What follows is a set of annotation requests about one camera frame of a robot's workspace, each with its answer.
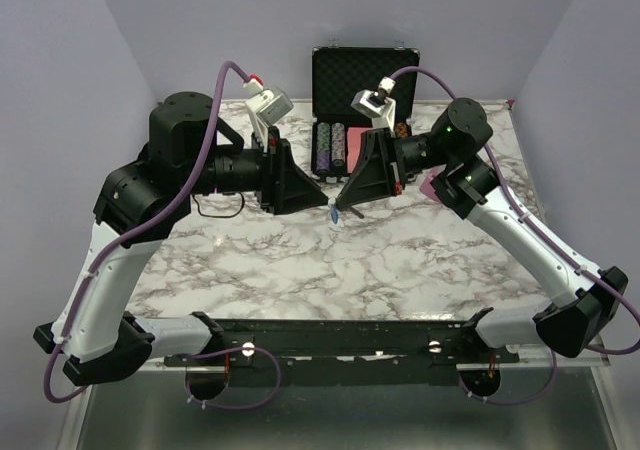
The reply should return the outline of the silver key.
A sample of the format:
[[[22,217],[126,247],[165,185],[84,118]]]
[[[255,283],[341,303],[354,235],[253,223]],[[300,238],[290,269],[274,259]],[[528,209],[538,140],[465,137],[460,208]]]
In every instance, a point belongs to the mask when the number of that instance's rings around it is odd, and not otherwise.
[[[365,218],[364,215],[360,211],[356,210],[353,207],[349,207],[348,211],[350,213],[352,213],[354,216],[356,216],[357,218],[359,218],[359,219],[364,219]]]

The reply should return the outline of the blue key tag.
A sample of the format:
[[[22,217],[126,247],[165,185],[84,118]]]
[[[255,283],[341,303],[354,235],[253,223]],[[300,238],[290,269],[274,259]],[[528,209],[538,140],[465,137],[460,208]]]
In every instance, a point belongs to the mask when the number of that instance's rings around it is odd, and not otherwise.
[[[340,219],[340,212],[335,205],[330,206],[329,210],[331,221],[334,225],[337,225]]]

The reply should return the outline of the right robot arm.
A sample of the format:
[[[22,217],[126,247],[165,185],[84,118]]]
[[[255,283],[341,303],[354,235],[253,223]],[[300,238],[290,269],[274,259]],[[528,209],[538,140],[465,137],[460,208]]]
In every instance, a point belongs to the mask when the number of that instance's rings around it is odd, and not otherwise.
[[[460,349],[480,362],[496,348],[544,344],[577,357],[612,320],[628,284],[617,267],[601,269],[563,243],[501,181],[496,166],[478,155],[493,130],[483,107],[469,98],[451,101],[425,134],[392,134],[395,102],[378,91],[356,94],[353,108],[370,118],[356,166],[335,200],[343,211],[398,196],[409,176],[438,168],[426,186],[461,219],[496,240],[538,282],[549,302],[511,310],[483,310],[460,337]]]

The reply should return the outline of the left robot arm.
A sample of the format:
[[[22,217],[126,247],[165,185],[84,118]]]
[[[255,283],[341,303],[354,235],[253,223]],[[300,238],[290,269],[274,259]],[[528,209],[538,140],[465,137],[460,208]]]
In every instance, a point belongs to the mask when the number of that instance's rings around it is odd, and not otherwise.
[[[277,123],[292,110],[277,89],[245,104],[250,140],[233,130],[197,92],[179,92],[149,117],[149,139],[137,159],[106,178],[94,208],[88,254],[65,309],[34,338],[64,356],[76,386],[116,382],[154,358],[190,355],[214,363],[221,327],[202,312],[180,318],[137,317],[126,309],[139,278],[195,195],[253,193],[260,207],[288,215],[325,205],[327,196],[295,163]]]

